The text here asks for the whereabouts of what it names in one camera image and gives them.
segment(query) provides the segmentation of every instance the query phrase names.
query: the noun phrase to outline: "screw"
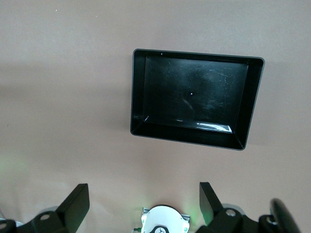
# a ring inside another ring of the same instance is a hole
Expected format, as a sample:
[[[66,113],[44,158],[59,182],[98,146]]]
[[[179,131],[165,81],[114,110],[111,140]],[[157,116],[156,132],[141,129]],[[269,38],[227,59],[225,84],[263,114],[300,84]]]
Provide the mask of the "screw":
[[[235,211],[234,211],[234,210],[231,210],[231,209],[226,210],[225,213],[226,213],[228,216],[230,216],[230,217],[234,217],[235,215],[237,215],[237,214],[235,213]]]
[[[0,224],[0,230],[2,230],[2,229],[4,229],[4,228],[6,228],[6,226],[7,226],[7,224],[6,224],[6,223],[2,223],[2,224]]]
[[[43,220],[47,220],[48,218],[50,217],[50,215],[42,215],[40,220],[43,221]]]
[[[274,220],[273,216],[268,216],[267,222],[269,222],[270,224],[275,225],[275,226],[277,225],[277,222]]]

